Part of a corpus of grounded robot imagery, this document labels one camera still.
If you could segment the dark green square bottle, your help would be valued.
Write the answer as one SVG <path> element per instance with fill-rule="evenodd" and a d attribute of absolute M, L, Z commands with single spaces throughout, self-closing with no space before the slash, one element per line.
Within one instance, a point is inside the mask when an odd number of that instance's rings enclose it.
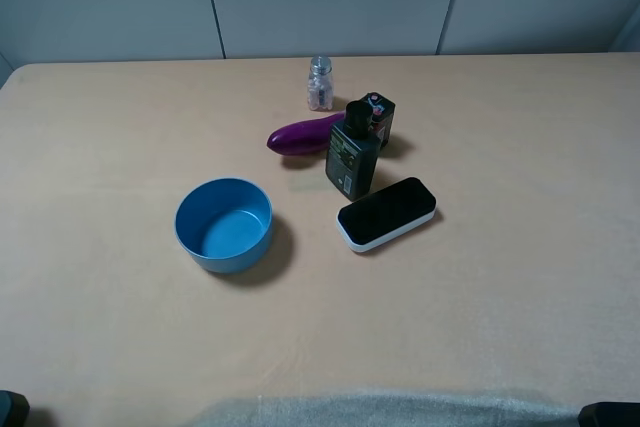
<path fill-rule="evenodd" d="M 368 194 L 381 140 L 372 130 L 373 108 L 364 101 L 349 102 L 343 120 L 330 130 L 325 173 L 349 200 Z"/>

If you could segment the purple eggplant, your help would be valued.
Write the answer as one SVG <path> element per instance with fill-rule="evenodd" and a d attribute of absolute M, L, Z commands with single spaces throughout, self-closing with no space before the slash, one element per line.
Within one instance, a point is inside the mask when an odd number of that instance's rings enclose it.
<path fill-rule="evenodd" d="M 268 137 L 266 146 L 282 156 L 303 156 L 321 152 L 329 145 L 332 125 L 344 117 L 344 112 L 338 112 L 327 117 L 286 125 Z"/>

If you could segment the black and white eraser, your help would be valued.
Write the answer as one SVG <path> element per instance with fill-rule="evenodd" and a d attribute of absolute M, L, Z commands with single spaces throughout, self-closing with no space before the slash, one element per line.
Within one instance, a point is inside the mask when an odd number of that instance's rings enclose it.
<path fill-rule="evenodd" d="M 338 230 L 358 254 L 371 251 L 433 219 L 436 197 L 416 177 L 408 177 L 339 210 Z"/>

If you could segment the black gum tin box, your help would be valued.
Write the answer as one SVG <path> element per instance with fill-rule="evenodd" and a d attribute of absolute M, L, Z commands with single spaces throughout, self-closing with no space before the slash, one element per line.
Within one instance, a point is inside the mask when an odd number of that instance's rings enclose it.
<path fill-rule="evenodd" d="M 367 93 L 361 101 L 372 107 L 370 130 L 380 139 L 381 148 L 384 148 L 389 142 L 396 104 L 378 92 Z"/>

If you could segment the blue round bowl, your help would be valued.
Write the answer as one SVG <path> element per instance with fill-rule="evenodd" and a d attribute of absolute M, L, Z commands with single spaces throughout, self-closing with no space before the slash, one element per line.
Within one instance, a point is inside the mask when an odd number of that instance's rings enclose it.
<path fill-rule="evenodd" d="M 273 208 L 268 195 L 240 178 L 219 178 L 191 191 L 174 220 L 176 238 L 204 270 L 235 274 L 256 264 L 268 251 Z"/>

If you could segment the clear pill bottle silver cap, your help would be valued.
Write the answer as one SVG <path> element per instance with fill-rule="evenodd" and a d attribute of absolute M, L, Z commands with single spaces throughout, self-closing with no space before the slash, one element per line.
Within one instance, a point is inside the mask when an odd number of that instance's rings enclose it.
<path fill-rule="evenodd" d="M 334 82 L 332 62 L 326 56 L 314 56 L 310 62 L 307 82 L 307 100 L 312 111 L 330 111 L 333 108 Z"/>

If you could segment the grey cloth at bottom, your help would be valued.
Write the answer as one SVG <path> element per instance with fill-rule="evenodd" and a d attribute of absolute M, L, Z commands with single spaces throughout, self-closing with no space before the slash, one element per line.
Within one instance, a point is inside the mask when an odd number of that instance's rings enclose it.
<path fill-rule="evenodd" d="M 533 393 L 369 389 L 217 401 L 190 426 L 576 426 L 581 408 Z"/>

